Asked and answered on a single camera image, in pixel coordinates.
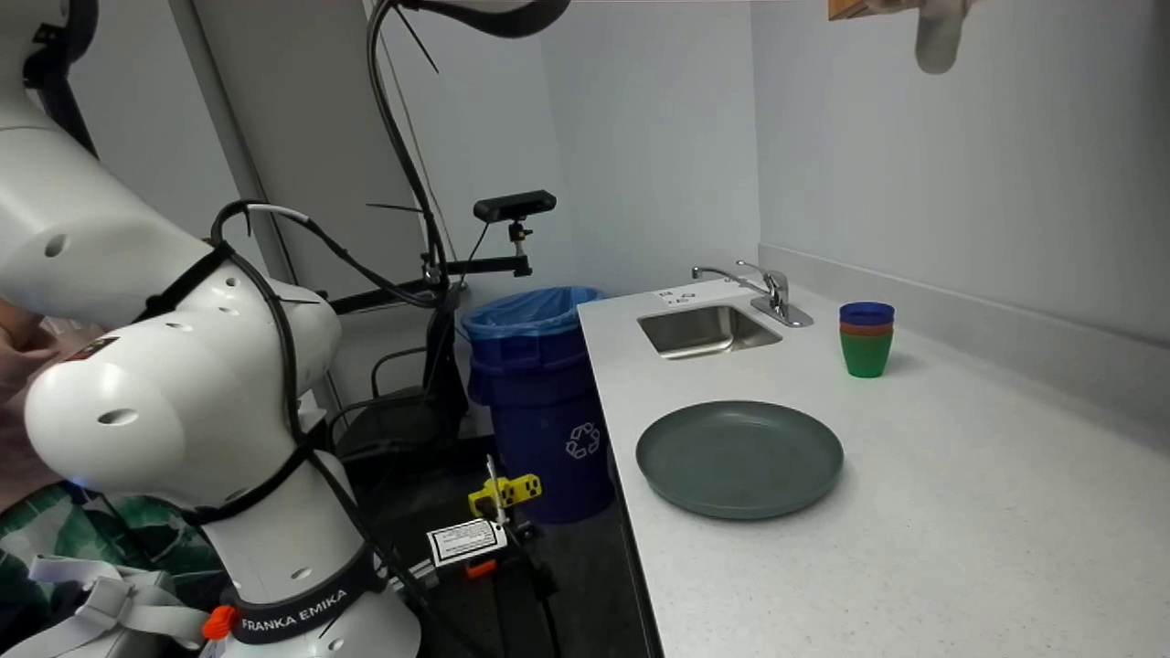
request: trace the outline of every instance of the faucet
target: faucet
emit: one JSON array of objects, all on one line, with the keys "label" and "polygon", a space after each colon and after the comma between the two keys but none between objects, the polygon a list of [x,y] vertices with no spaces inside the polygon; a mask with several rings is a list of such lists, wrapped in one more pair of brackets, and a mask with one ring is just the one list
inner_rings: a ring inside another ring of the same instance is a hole
[{"label": "faucet", "polygon": [[811,317],[792,301],[792,277],[782,269],[767,269],[767,268],[757,268],[757,262],[744,262],[749,269],[757,269],[765,277],[765,285],[757,281],[745,281],[724,268],[692,268],[692,277],[728,277],[728,281],[740,281],[753,292],[760,292],[753,301],[757,312],[779,317],[782,325],[792,328],[800,328],[800,325],[811,325]]}]

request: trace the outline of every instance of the blue trash bin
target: blue trash bin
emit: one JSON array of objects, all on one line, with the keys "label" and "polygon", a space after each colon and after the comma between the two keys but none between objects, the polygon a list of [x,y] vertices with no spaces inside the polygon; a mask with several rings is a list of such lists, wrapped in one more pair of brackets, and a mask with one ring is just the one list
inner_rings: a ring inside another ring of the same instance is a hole
[{"label": "blue trash bin", "polygon": [[615,501],[607,434],[594,387],[579,305],[594,288],[537,288],[464,322],[472,397],[489,405],[503,472],[540,475],[533,524],[579,524]]}]

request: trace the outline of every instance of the green object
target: green object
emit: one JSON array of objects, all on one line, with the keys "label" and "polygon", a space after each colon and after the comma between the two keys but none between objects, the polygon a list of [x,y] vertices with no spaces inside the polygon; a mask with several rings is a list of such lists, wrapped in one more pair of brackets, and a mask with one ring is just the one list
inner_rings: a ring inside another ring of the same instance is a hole
[{"label": "green object", "polygon": [[760,524],[820,503],[844,451],[828,423],[799,408],[711,401],[653,423],[638,464],[664,501],[692,517]]},{"label": "green object", "polygon": [[840,335],[844,368],[863,381],[878,381],[889,364],[894,333]]}]

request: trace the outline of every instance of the sink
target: sink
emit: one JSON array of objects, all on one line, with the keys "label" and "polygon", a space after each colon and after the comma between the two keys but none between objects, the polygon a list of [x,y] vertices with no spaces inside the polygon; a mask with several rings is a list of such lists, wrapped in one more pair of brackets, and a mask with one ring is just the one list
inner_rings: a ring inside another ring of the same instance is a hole
[{"label": "sink", "polygon": [[648,339],[666,362],[749,351],[779,345],[779,335],[740,307],[692,307],[678,316],[642,317]]}]

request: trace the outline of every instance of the countertop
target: countertop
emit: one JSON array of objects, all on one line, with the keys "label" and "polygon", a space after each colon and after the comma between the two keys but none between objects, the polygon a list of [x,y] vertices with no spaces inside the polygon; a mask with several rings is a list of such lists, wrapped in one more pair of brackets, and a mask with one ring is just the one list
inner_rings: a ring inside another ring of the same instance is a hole
[{"label": "countertop", "polygon": [[[1168,658],[1170,446],[1107,408],[899,328],[854,381],[839,305],[817,328],[701,281],[581,307],[634,541],[668,658]],[[733,301],[782,345],[666,362],[638,317]],[[829,501],[777,524],[694,519],[648,490],[642,434],[666,413],[760,397],[829,423]]]}]

